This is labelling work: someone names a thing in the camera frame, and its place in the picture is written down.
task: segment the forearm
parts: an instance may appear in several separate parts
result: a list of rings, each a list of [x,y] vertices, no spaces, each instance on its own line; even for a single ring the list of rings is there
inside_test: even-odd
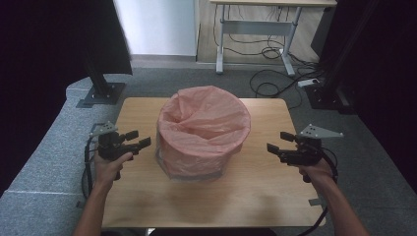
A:
[[[100,235],[104,215],[104,205],[108,190],[100,185],[94,185],[87,200],[83,215],[74,231],[74,236]]]
[[[323,190],[323,196],[328,203],[334,235],[369,235],[347,199],[332,180],[328,181],[328,188]]]

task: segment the white wall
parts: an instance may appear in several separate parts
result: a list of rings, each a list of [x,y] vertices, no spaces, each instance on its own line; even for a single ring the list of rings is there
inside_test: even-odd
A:
[[[197,55],[199,0],[114,0],[133,55]]]

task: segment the wooden table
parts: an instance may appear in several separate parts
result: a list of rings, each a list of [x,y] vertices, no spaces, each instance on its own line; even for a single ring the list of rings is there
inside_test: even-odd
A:
[[[223,73],[223,35],[231,34],[257,34],[257,35],[282,35],[287,36],[285,45],[279,50],[282,62],[288,76],[295,76],[290,58],[289,48],[298,26],[303,7],[335,7],[335,0],[210,0],[210,3],[222,5],[220,18],[220,41],[217,47],[217,59],[215,71]],[[252,6],[282,6],[297,7],[292,22],[253,22],[253,21],[229,21],[224,19],[226,5],[252,5]]]
[[[116,126],[124,134],[139,130],[152,145],[124,164],[114,182],[103,227],[272,227],[311,226],[322,208],[310,206],[317,193],[302,181],[298,169],[267,152],[267,143],[295,149],[279,139],[294,134],[281,99],[244,98],[252,120],[242,150],[233,155],[222,177],[198,183],[168,179],[156,162],[156,120],[167,98],[127,98]]]

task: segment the power strip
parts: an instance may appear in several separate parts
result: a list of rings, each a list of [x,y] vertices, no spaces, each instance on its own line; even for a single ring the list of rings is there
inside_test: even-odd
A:
[[[305,81],[299,82],[298,87],[302,88],[302,87],[305,87],[305,86],[318,85],[319,82],[320,81],[317,80],[317,79],[305,80]]]

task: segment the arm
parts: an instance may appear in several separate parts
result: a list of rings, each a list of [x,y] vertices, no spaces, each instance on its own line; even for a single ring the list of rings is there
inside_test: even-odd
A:
[[[102,159],[97,152],[95,153],[95,183],[74,231],[74,236],[100,235],[107,194],[113,186],[117,171],[120,171],[123,163],[131,157],[132,153],[128,152],[114,161],[107,161]]]
[[[333,221],[334,235],[370,235],[332,180],[330,168],[323,159],[314,166],[298,167],[300,174],[308,174],[315,189],[326,199]]]

